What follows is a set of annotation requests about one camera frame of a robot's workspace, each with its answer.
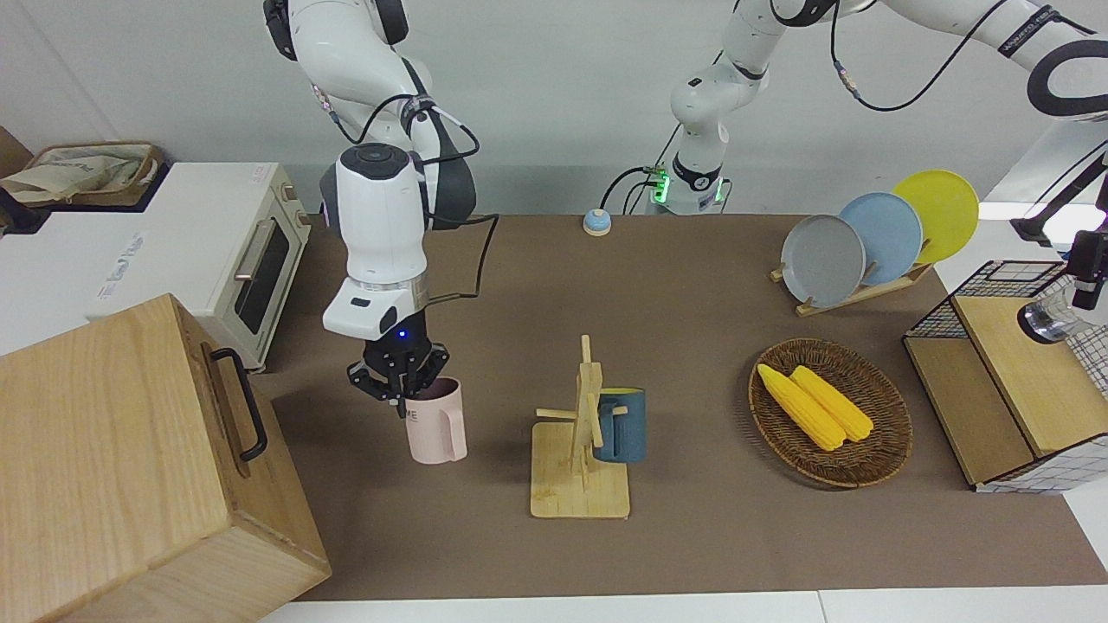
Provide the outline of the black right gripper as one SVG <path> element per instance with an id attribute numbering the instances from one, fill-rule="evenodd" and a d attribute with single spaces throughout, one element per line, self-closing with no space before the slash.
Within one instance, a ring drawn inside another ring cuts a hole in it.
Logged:
<path id="1" fill-rule="evenodd" d="M 398 417 L 404 419 L 406 400 L 416 399 L 435 382 L 449 358 L 443 344 L 428 339 L 425 312 L 421 309 L 367 343 L 367 362 L 350 364 L 347 378 L 375 400 L 396 407 Z M 384 369 L 384 380 L 376 378 L 375 369 Z"/>

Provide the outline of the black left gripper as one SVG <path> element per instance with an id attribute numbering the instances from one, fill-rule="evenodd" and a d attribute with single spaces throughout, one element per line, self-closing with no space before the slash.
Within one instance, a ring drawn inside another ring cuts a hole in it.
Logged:
<path id="1" fill-rule="evenodd" d="M 1107 232 L 1078 229 L 1073 241 L 1073 308 L 1096 312 L 1107 266 Z"/>

